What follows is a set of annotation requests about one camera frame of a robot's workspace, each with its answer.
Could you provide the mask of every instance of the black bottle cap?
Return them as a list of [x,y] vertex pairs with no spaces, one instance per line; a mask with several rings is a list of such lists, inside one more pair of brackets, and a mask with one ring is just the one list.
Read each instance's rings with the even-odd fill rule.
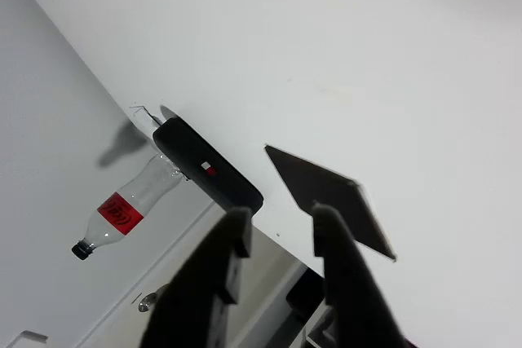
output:
[[71,250],[73,251],[74,255],[81,260],[85,260],[87,257],[89,257],[89,254],[92,253],[85,249],[85,246],[82,246],[81,241],[75,244]]

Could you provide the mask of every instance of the door handle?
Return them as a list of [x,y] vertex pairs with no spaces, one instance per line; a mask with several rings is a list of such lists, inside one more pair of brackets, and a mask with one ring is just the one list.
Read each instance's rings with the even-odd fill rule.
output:
[[138,311],[140,313],[146,313],[157,303],[160,296],[165,292],[168,284],[162,285],[155,293],[145,295],[145,297],[138,304]]

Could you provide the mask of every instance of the red bottle label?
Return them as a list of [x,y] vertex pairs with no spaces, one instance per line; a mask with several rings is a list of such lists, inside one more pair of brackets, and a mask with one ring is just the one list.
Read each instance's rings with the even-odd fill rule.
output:
[[124,236],[144,218],[142,214],[136,211],[136,209],[127,203],[117,192],[98,207],[98,213]]

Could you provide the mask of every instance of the door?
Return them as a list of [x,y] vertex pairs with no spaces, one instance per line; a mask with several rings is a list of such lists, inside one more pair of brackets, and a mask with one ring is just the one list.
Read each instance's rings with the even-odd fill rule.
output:
[[[216,204],[201,216],[179,243],[150,271],[143,283],[121,303],[114,315],[100,325],[81,348],[137,348],[147,327],[155,299],[180,269],[205,235],[223,216]],[[227,346],[254,328],[270,306],[276,306],[263,335],[256,338],[263,346],[270,333],[290,313],[285,294],[304,271],[304,265],[257,229],[252,233],[252,254],[241,269],[240,305],[232,306],[228,317]]]

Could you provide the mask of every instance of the bottle cap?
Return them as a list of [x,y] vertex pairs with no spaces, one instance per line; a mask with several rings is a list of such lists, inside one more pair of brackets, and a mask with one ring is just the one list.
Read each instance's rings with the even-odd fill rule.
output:
[[83,241],[79,241],[77,244],[73,246],[71,249],[74,253],[74,255],[81,260],[85,260],[87,257],[89,257],[89,254],[92,253],[92,250],[89,251],[89,249],[85,246]]

